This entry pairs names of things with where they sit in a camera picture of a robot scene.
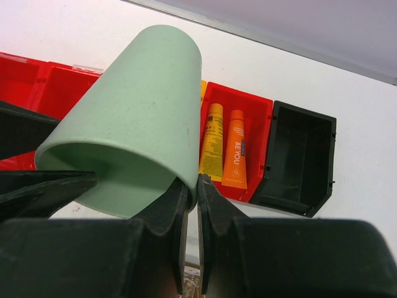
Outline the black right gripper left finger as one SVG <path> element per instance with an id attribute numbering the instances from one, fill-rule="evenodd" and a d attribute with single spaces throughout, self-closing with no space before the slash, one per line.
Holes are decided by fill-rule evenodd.
<path id="1" fill-rule="evenodd" d="M 179 179 L 122 219 L 1 224 L 2 297 L 177 297 L 189 190 Z"/>

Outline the green cup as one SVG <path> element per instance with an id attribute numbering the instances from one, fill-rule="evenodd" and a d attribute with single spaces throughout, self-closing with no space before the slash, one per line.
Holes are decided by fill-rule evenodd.
<path id="1" fill-rule="evenodd" d="M 39 170 L 93 171 L 78 203 L 130 218 L 175 179 L 195 192 L 202 56 L 169 25 L 142 30 L 37 148 Z"/>

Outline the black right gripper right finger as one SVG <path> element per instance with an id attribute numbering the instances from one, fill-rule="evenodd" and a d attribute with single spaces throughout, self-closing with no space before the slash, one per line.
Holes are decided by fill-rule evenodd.
<path id="1" fill-rule="evenodd" d="M 252 218 L 206 175 L 197 205 L 207 297 L 396 296 L 396 263 L 367 222 Z"/>

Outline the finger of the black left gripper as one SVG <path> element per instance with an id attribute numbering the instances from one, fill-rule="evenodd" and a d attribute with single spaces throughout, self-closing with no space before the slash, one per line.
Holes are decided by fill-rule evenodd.
<path id="1" fill-rule="evenodd" d="M 1 159 L 36 150 L 59 123 L 58 119 L 1 101 Z"/>
<path id="2" fill-rule="evenodd" d="M 96 185 L 90 171 L 1 171 L 1 220 L 49 218 Z"/>

